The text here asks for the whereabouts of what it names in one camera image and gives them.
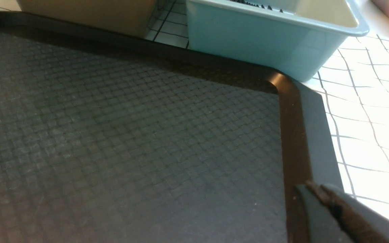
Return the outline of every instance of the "plastic bin rim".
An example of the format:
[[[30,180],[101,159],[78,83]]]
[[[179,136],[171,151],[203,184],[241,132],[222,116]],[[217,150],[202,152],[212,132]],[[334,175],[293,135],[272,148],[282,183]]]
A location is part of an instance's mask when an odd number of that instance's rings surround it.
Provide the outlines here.
[[[345,0],[352,15],[357,22],[356,27],[345,27],[337,24],[327,23],[319,20],[313,20],[306,17],[300,17],[292,14],[283,14],[276,11],[265,11],[265,9],[247,6],[244,4],[232,2],[229,0],[187,0],[194,3],[202,3],[231,11],[238,11],[243,14],[255,15],[261,18],[278,20],[304,27],[314,27],[317,29],[344,34],[347,36],[360,37],[369,33],[369,25],[363,18],[357,4],[353,0]]]

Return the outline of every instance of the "black bristles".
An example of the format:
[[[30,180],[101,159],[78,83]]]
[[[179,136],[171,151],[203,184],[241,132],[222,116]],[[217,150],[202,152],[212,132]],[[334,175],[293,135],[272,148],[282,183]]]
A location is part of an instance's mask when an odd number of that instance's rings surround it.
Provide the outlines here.
[[[242,4],[245,4],[245,5],[249,5],[249,6],[253,6],[253,7],[258,7],[258,8],[263,8],[265,9],[265,6],[263,4],[261,4],[261,6],[259,6],[258,4],[254,4],[254,3],[249,3],[249,2],[246,2],[245,0],[230,0],[231,2],[237,2],[237,3],[242,3]],[[267,9],[268,10],[273,10],[273,8],[269,5],[267,5]]]

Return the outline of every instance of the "dark plastic tray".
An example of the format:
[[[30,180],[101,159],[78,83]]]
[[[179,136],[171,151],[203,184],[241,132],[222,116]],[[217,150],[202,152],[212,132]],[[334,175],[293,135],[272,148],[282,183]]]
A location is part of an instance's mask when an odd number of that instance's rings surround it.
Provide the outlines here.
[[[298,82],[0,12],[1,242],[286,242],[307,180],[342,186]]]

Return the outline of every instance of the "gray tray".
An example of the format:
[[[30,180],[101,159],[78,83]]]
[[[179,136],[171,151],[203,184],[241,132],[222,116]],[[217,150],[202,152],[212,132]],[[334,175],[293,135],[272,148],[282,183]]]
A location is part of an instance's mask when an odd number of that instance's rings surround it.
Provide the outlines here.
[[[341,188],[285,75],[0,12],[0,242],[287,242],[307,180]]]

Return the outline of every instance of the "light blue plastic bin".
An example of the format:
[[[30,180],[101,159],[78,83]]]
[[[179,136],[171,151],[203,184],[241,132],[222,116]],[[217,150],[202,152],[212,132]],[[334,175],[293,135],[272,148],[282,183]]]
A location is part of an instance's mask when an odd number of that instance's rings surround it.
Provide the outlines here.
[[[348,36],[369,32],[353,0],[248,1],[265,9],[229,0],[187,0],[190,49],[307,81]]]

